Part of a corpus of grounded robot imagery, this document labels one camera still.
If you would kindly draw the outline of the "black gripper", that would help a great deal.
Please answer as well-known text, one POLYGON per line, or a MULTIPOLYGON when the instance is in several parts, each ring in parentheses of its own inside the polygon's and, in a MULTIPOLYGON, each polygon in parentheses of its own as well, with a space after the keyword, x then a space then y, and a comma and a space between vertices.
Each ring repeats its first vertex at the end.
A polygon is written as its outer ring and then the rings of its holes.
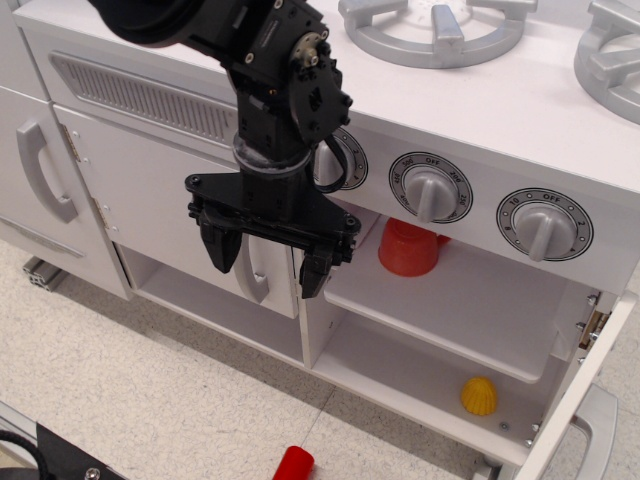
POLYGON ((241 170, 196 173, 185 179, 196 221, 214 267, 229 273, 244 234, 304 253, 303 299, 315 298, 333 264, 349 263, 361 222, 312 185, 306 171, 276 178, 241 170))

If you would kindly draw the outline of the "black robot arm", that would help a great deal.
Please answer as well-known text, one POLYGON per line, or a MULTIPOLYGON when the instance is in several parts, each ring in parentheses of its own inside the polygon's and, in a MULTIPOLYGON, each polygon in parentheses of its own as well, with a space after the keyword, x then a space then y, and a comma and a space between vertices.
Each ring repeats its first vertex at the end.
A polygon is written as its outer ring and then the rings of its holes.
POLYGON ((351 260, 361 228, 329 198, 343 180, 319 185, 313 177, 320 145, 347 167, 335 133, 352 104, 321 14, 304 1, 98 1, 95 9, 130 43, 182 44, 226 70, 239 169, 187 177, 189 214, 219 271, 233 268, 252 235, 301 250, 301 295, 317 296, 330 271, 351 260))

